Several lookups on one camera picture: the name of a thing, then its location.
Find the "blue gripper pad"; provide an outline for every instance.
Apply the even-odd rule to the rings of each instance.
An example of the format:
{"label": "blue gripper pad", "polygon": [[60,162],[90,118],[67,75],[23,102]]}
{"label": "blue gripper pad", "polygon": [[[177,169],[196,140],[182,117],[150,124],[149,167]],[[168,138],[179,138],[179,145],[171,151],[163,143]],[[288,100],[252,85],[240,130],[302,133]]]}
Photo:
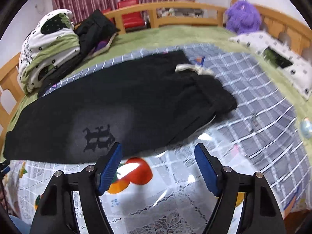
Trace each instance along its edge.
{"label": "blue gripper pad", "polygon": [[103,195],[104,192],[110,188],[110,184],[112,183],[112,180],[115,176],[115,173],[118,169],[121,159],[122,159],[122,149],[121,144],[119,144],[101,173],[98,187],[98,192],[100,195]]}
{"label": "blue gripper pad", "polygon": [[212,192],[214,196],[219,197],[221,191],[217,186],[217,175],[213,170],[211,163],[208,161],[205,153],[203,152],[203,149],[199,145],[195,146],[194,154],[196,163],[200,172],[202,173],[202,177],[208,190]]}

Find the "green bed sheet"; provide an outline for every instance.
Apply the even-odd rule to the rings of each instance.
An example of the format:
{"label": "green bed sheet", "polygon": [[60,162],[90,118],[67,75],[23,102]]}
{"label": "green bed sheet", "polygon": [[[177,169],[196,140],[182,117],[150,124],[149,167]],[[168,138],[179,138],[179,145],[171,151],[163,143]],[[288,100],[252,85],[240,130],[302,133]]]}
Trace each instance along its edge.
{"label": "green bed sheet", "polygon": [[[227,52],[246,52],[252,53],[250,49],[238,43],[228,41],[229,37],[234,36],[233,33],[221,27],[194,27],[194,26],[165,26],[156,29],[146,29],[142,31],[127,33],[117,36],[112,43],[108,52],[99,55],[92,60],[89,60],[77,68],[72,74],[92,66],[97,63],[102,63],[113,57],[120,56],[139,48],[156,49],[157,47],[189,44],[189,43],[213,43]],[[277,85],[282,94],[295,106],[297,114],[296,126],[299,126],[300,121],[305,117],[312,120],[312,100],[305,101],[299,93],[291,86],[290,82],[276,70],[273,66],[267,63],[262,57],[254,55],[260,62],[262,69]],[[37,93],[25,96],[19,105],[19,108],[12,118],[8,131],[12,130],[17,122],[17,119],[22,109],[37,99]],[[312,164],[312,139],[307,140],[300,135],[308,153],[310,163]]]}

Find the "bed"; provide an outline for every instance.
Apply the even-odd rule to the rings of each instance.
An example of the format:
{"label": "bed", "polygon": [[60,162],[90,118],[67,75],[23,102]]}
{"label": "bed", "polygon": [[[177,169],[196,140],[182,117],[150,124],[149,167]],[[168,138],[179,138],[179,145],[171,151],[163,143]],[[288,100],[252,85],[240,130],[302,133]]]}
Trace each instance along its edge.
{"label": "bed", "polygon": [[[215,17],[157,18],[156,9],[162,7],[207,9],[209,11],[215,11]],[[257,9],[261,13],[265,23],[268,25],[269,33],[272,36],[277,37],[280,32],[286,31],[292,39],[291,48],[298,54],[301,54],[302,50],[310,45],[312,40],[312,31],[308,27],[272,9],[262,6],[257,6]],[[109,52],[99,55],[82,64],[73,73],[66,77],[64,81],[61,81],[60,84],[65,83],[69,79],[74,80],[75,75],[81,74],[82,71],[88,72],[97,64],[103,64],[103,66],[106,63],[112,64],[118,57],[124,57],[124,55],[127,54],[140,56],[141,53],[146,52],[146,50],[150,50],[151,52],[163,52],[179,48],[189,50],[189,52],[191,52],[196,48],[201,48],[203,50],[207,50],[208,48],[210,49],[212,48],[210,45],[213,44],[225,52],[241,52],[250,54],[251,51],[248,48],[228,41],[228,38],[234,36],[234,34],[222,28],[225,10],[226,8],[208,4],[163,2],[139,4],[108,12],[106,13],[106,16],[108,18],[114,18],[117,27],[121,30],[119,36],[112,44],[111,49]],[[125,34],[121,15],[135,11],[148,12],[151,29]],[[303,118],[309,117],[311,119],[311,100],[305,101],[279,71],[271,67],[260,56],[254,56],[259,62],[260,67],[265,71],[266,75],[268,75],[272,82],[275,83],[276,87],[282,95],[287,98],[291,105],[294,106],[295,114],[297,116],[295,127],[298,128],[298,125]],[[12,58],[0,70],[0,85],[2,89],[8,89],[17,101],[17,104],[11,113],[7,113],[0,105],[0,124],[2,127],[7,128],[3,130],[0,136],[1,147],[4,143],[6,131],[13,129],[22,109],[37,99],[36,93],[24,96],[22,90],[19,88],[16,80],[18,74],[16,70],[18,57],[19,54]],[[309,177],[310,165],[308,159],[311,160],[312,146],[311,142],[308,140],[303,138],[301,139],[303,141],[301,147],[304,146],[304,151],[302,152],[300,159],[298,159],[298,163],[296,165],[297,167],[295,168],[302,168],[301,163],[305,163],[306,165],[305,172],[302,173],[303,182],[300,183],[303,187],[295,197],[291,195],[291,199],[288,199],[289,203],[283,207],[284,216],[287,216],[294,206],[296,206],[296,210],[300,210],[305,201],[310,204],[310,195],[308,193],[309,178],[308,180],[306,179]],[[189,148],[180,146],[179,150],[175,150],[173,154],[166,150],[155,151],[151,153],[151,156],[144,159],[152,170],[154,179],[158,181],[158,186],[153,185],[155,184],[154,182],[145,184],[143,186],[143,193],[146,193],[145,191],[148,190],[153,195],[148,196],[148,198],[140,203],[137,202],[137,205],[133,205],[128,202],[127,206],[125,206],[125,209],[123,210],[118,210],[118,207],[120,207],[120,201],[118,201],[120,198],[118,198],[118,196],[116,197],[113,193],[110,195],[104,195],[101,200],[103,205],[110,205],[111,210],[109,213],[106,213],[112,228],[116,231],[116,233],[158,233],[161,230],[168,230],[170,228],[186,228],[190,233],[192,233],[192,231],[200,233],[202,226],[205,221],[208,220],[207,218],[209,218],[211,208],[209,208],[206,204],[204,205],[202,203],[202,199],[199,200],[199,197],[194,196],[194,193],[196,193],[195,190],[198,189],[198,187],[183,187],[185,182],[187,184],[192,183],[189,180],[190,175],[192,175],[191,179],[197,180],[200,178],[200,174],[196,172],[196,164],[193,162]],[[15,207],[16,213],[20,214],[24,221],[31,223],[35,213],[35,202],[38,196],[40,197],[43,193],[45,186],[53,173],[59,169],[62,169],[65,173],[76,172],[83,169],[86,165],[87,163],[74,166],[33,161],[14,161],[11,167],[12,173],[14,173],[12,177],[14,178],[7,180],[7,185],[10,192],[9,199],[11,204],[14,204],[14,201],[18,201],[19,204]],[[179,172],[180,176],[174,176],[174,172]],[[129,196],[128,201],[133,193],[138,192],[136,191],[137,187],[131,185],[127,188],[127,190],[125,190]],[[168,185],[174,186],[175,193],[172,193],[174,195],[163,195],[163,191]],[[153,216],[152,218],[149,214],[145,214],[145,211],[148,211],[146,207],[148,205],[153,205],[151,202],[157,201],[157,198],[160,198],[158,201],[161,202],[161,207],[150,207],[151,209],[149,210],[149,214]],[[75,200],[78,223],[82,233],[87,233],[83,221],[82,211],[81,208],[79,208],[79,198],[77,194],[75,194]],[[190,210],[188,208],[190,202],[194,215],[197,214],[197,216],[194,216],[193,218],[186,214],[186,210]],[[170,211],[169,207],[174,207],[174,205],[178,205],[181,210],[179,212]],[[165,210],[168,214],[166,216],[162,216],[159,213],[159,210]],[[127,229],[125,229],[125,226],[121,224],[122,221],[126,223]]]}

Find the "gray checkered blanket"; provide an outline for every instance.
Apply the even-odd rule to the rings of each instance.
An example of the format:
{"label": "gray checkered blanket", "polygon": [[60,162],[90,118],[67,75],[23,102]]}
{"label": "gray checkered blanket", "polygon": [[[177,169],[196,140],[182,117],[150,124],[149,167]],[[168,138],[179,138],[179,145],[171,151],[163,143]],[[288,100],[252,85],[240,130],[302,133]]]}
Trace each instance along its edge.
{"label": "gray checkered blanket", "polygon": [[[48,89],[44,96],[67,83],[117,63],[178,49],[183,49],[193,64],[198,57],[204,56],[203,66],[212,70],[237,99],[237,109],[222,121],[217,121],[215,128],[232,144],[238,145],[240,152],[264,173],[272,189],[279,195],[283,208],[294,198],[299,200],[310,180],[310,165],[294,126],[294,106],[282,96],[250,54],[225,53],[212,44],[203,43],[153,51],[141,49],[66,78]],[[207,145],[209,151],[215,147],[213,143]]]}

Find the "hand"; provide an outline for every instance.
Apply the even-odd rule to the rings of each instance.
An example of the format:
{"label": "hand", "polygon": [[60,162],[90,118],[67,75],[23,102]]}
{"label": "hand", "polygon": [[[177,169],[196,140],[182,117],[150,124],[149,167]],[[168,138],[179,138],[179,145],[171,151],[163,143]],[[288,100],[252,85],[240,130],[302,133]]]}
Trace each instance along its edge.
{"label": "hand", "polygon": [[7,194],[7,192],[4,190],[0,190],[0,203],[2,204],[3,208],[6,210],[7,207],[5,205],[4,196]]}

